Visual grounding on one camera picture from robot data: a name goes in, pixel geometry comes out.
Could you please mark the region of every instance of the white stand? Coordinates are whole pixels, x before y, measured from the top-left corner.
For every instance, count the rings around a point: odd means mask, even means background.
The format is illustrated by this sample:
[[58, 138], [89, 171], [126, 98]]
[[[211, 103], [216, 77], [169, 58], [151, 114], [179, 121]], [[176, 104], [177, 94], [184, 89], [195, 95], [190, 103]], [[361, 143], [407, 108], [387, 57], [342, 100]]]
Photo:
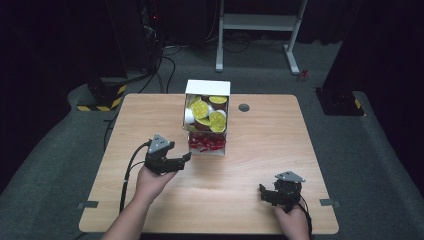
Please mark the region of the white stand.
[[292, 32], [289, 45], [284, 45], [283, 51], [286, 53], [292, 74], [298, 75], [299, 68], [293, 55], [293, 46], [302, 23], [308, 0], [302, 0], [297, 16], [279, 15], [254, 15], [254, 14], [224, 14], [224, 0], [221, 0], [219, 17], [219, 39], [216, 54], [216, 71], [222, 72], [224, 69], [223, 58], [223, 34], [224, 29], [239, 30], [269, 30]]

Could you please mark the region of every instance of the human hand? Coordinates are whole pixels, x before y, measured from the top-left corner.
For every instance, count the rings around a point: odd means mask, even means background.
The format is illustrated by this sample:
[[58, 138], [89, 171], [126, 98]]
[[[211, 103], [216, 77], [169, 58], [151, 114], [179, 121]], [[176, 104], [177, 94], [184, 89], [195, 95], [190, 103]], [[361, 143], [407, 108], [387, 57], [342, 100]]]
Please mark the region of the human hand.
[[295, 204], [288, 213], [281, 206], [274, 208], [281, 231], [290, 240], [309, 240], [308, 221], [299, 205]]
[[159, 176], [143, 166], [138, 173], [134, 201], [152, 204], [176, 174], [177, 172], [171, 172]]

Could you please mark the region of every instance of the gray carpet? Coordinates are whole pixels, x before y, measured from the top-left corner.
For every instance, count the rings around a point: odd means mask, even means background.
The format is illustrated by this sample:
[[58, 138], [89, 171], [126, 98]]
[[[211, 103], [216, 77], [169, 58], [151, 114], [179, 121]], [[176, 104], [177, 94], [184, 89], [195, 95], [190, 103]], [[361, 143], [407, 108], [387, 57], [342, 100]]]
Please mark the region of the gray carpet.
[[[293, 94], [298, 98], [329, 195], [340, 202], [340, 231], [316, 239], [424, 239], [424, 200], [388, 143], [367, 97], [355, 92], [366, 116], [326, 116], [314, 88], [321, 87], [340, 44], [296, 44], [294, 54], [310, 78], [291, 75], [279, 42], [254, 42], [241, 53], [224, 53], [224, 71], [215, 72], [213, 50], [167, 48], [176, 71], [169, 93], [184, 93], [187, 79], [231, 81], [232, 93]], [[226, 44], [231, 51], [242, 45]], [[163, 85], [172, 72], [163, 59]], [[136, 93], [146, 80], [128, 85]], [[85, 86], [69, 94], [72, 111], [35, 147], [0, 197], [0, 239], [75, 239], [84, 202], [104, 149], [107, 123], [119, 111], [80, 112], [75, 106]], [[160, 92], [158, 78], [143, 91]], [[88, 233], [81, 239], [99, 239]], [[247, 236], [157, 236], [148, 239], [247, 239]], [[266, 239], [262, 236], [251, 236]], [[280, 239], [279, 236], [268, 238]]]

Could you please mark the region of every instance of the yellow and black hazard stripe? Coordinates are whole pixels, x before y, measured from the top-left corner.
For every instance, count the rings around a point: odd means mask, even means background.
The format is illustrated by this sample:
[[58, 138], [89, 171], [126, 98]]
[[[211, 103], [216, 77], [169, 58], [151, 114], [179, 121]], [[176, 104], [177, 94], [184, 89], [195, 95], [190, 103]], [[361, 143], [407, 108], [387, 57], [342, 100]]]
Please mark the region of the yellow and black hazard stripe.
[[115, 110], [122, 101], [125, 89], [127, 85], [122, 85], [116, 90], [116, 95], [110, 97], [107, 103], [103, 104], [93, 104], [93, 105], [77, 105], [77, 109], [80, 111], [113, 111]]

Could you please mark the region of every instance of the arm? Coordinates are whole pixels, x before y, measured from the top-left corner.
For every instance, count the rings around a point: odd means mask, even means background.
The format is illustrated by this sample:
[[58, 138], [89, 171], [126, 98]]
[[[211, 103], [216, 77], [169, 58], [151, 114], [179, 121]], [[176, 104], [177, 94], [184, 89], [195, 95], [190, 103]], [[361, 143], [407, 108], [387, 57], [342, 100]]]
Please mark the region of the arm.
[[280, 206], [274, 208], [281, 231], [289, 240], [309, 240], [308, 221], [305, 213], [296, 204], [286, 213]]
[[176, 172], [158, 176], [144, 166], [138, 173], [133, 199], [112, 223], [102, 239], [140, 239], [150, 205]]

